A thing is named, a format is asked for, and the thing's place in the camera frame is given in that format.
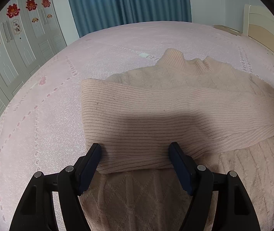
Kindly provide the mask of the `white wardrobe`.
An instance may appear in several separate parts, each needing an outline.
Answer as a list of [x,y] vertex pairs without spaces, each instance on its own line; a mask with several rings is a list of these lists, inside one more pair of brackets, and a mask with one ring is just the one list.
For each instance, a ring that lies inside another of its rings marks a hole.
[[66,47],[52,0],[10,0],[0,10],[0,116],[24,83]]

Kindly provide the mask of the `pink knit sweater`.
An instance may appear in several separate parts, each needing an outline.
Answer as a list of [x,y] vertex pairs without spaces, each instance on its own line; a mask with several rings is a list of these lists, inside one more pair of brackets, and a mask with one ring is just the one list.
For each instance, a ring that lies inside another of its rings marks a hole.
[[262,230],[274,229],[274,88],[210,57],[167,49],[154,66],[82,82],[86,146],[102,158],[80,203],[91,230],[178,230],[191,198],[168,158],[177,142],[236,171]]

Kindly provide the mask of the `pink bed mattress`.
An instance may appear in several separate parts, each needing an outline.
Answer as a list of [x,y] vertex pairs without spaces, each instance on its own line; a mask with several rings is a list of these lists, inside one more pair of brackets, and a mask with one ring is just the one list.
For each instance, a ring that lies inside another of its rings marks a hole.
[[44,64],[0,117],[0,230],[36,171],[61,171],[85,153],[80,84],[88,78],[154,65],[166,49],[186,59],[207,56],[274,87],[274,55],[248,37],[182,22],[135,23],[75,41]]

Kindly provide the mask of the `blue curtain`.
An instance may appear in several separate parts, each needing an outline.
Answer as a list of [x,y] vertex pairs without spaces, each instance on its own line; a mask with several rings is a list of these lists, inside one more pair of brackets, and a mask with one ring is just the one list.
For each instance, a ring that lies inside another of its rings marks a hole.
[[129,23],[192,21],[190,0],[69,0],[69,5],[80,37]]

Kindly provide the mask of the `cream bed headboard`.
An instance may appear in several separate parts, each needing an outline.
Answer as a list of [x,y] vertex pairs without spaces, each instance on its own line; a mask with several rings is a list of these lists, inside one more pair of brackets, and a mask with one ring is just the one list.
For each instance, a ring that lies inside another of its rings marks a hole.
[[274,53],[274,15],[263,6],[244,6],[243,35],[264,45]]

